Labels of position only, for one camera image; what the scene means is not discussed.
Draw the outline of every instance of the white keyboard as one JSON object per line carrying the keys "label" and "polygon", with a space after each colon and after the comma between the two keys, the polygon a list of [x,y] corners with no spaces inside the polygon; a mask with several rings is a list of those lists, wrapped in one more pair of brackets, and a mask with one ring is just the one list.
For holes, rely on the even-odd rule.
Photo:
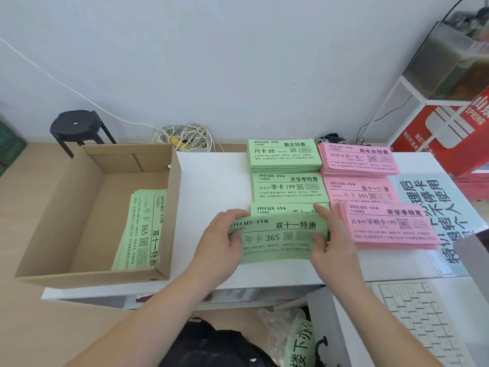
{"label": "white keyboard", "polygon": [[373,282],[370,288],[444,366],[476,367],[429,280]]}

